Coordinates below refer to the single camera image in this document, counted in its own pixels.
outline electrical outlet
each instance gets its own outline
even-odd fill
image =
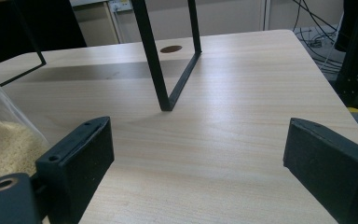
[[[126,11],[132,9],[130,0],[111,0],[109,1],[109,7],[112,12]]]

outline light wood tabletop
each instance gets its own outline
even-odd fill
[[[167,88],[192,39],[158,41]],[[290,118],[358,144],[358,125],[290,31],[204,36],[173,112],[161,112],[141,43],[44,52],[4,87],[51,144],[110,116],[116,160],[81,223],[336,223],[282,165]],[[0,82],[38,65],[0,63]]]

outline desk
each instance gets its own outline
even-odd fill
[[[4,87],[55,144],[112,118],[116,160],[82,223],[335,223],[282,166],[289,119],[358,144],[358,125],[290,31],[204,36],[173,112],[161,112],[142,43],[44,52],[48,64]],[[170,90],[191,38],[158,41]],[[37,63],[0,63],[0,80]]]

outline plastic container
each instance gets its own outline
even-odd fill
[[[48,141],[0,88],[0,176],[35,173],[34,162]]]

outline round hole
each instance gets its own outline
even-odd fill
[[[19,182],[18,178],[10,177],[3,180],[0,180],[0,191],[5,189],[10,189]]]
[[[50,156],[50,157],[48,157],[48,160],[49,160],[49,161],[57,161],[57,160],[59,160],[59,159],[60,159],[59,156]]]
[[[161,53],[172,53],[172,52],[178,51],[181,48],[182,48],[182,46],[174,45],[174,46],[169,46],[169,47],[163,48],[160,50],[160,52]]]

